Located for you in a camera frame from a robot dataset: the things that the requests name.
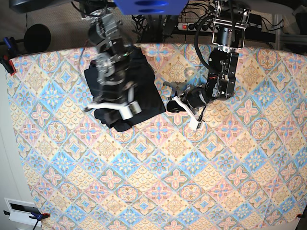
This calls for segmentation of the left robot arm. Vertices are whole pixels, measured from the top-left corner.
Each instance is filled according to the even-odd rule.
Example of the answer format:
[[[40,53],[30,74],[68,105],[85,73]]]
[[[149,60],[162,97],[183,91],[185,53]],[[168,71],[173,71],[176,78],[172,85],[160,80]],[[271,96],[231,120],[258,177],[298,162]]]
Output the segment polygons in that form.
[[[198,58],[207,70],[208,77],[205,84],[199,86],[180,86],[177,82],[164,82],[164,86],[173,88],[175,94],[168,98],[166,108],[169,112],[187,112],[190,116],[191,130],[201,130],[205,110],[214,100],[225,101],[235,95],[236,67],[239,54],[238,49],[244,47],[245,30],[248,26],[250,9],[241,3],[230,0],[216,0],[214,14],[203,18],[194,36],[194,48]],[[199,35],[204,25],[213,24],[212,43],[214,50],[205,61],[199,48]]]

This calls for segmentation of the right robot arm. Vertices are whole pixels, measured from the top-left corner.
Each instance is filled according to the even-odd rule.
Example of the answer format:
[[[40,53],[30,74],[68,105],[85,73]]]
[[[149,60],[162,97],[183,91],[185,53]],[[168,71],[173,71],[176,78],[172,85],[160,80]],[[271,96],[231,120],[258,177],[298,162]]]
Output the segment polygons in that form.
[[[84,111],[107,109],[119,112],[123,120],[130,119],[141,112],[134,100],[136,83],[126,80],[132,45],[124,45],[126,34],[121,29],[122,23],[116,21],[106,0],[81,0],[79,3],[82,17],[91,22],[89,41],[98,52],[95,60],[98,95]]]

